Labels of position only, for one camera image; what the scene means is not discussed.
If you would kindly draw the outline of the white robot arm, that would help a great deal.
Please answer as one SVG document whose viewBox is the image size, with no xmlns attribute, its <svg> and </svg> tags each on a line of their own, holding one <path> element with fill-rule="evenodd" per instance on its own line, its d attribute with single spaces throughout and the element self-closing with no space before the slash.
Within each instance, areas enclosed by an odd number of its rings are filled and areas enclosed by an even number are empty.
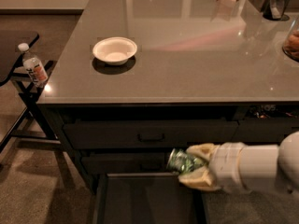
<svg viewBox="0 0 299 224">
<path fill-rule="evenodd" d="M 298 196 L 299 132 L 288 135 L 278 145 L 206 143 L 188 147 L 187 152 L 207 162 L 206 166 L 178 177 L 191 189 Z"/>
</svg>

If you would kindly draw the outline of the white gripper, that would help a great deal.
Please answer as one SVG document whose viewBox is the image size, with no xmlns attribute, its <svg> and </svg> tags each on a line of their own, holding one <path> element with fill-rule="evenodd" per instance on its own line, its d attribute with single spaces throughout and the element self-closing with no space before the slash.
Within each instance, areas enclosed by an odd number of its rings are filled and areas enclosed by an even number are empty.
<svg viewBox="0 0 299 224">
<path fill-rule="evenodd" d="M 178 181 L 190 189 L 216 191 L 221 188 L 228 193 L 249 193 L 239 172 L 240 154 L 245 147 L 243 143 L 224 143 L 220 146 L 204 143 L 189 146 L 186 149 L 189 155 L 206 165 L 211 161 L 211 171 L 202 167 L 179 175 Z"/>
</svg>

